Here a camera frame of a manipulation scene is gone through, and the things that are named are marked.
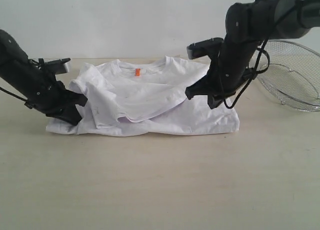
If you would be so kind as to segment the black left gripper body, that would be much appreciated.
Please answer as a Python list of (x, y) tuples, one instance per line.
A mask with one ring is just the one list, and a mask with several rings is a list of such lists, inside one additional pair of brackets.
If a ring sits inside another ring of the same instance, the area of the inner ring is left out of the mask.
[(8, 60), (4, 63), (4, 80), (22, 94), (18, 96), (8, 90), (4, 92), (24, 102), (47, 117), (58, 108), (64, 108), (65, 86), (56, 79), (56, 75), (44, 71), (34, 60), (21, 62)]

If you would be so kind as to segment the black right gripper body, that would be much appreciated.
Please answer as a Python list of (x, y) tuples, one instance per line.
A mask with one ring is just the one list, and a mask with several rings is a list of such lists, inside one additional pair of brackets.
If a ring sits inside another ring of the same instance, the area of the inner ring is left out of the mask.
[(216, 60), (206, 75), (206, 83), (215, 97), (233, 93), (258, 47), (257, 42), (223, 42)]

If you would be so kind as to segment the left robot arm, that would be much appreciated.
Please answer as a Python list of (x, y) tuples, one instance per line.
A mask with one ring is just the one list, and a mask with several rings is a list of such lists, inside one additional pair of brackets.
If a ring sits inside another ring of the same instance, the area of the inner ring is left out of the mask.
[(29, 109), (76, 126), (82, 119), (77, 106), (85, 106), (88, 99), (56, 79), (68, 72), (69, 61), (30, 59), (10, 34), (0, 32), (0, 77), (23, 95), (21, 100)]

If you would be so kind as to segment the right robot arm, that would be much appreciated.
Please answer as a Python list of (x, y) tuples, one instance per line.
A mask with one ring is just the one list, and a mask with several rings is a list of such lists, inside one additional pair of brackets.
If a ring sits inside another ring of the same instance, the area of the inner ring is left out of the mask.
[(235, 3), (225, 17), (224, 38), (211, 38), (190, 44), (188, 58), (210, 58), (207, 73), (187, 87), (186, 97), (206, 96), (207, 104), (215, 109), (226, 104), (227, 98), (241, 96), (249, 84), (265, 70), (250, 67), (255, 52), (259, 61), (268, 56), (269, 40), (299, 39), (320, 25), (320, 0), (254, 0)]

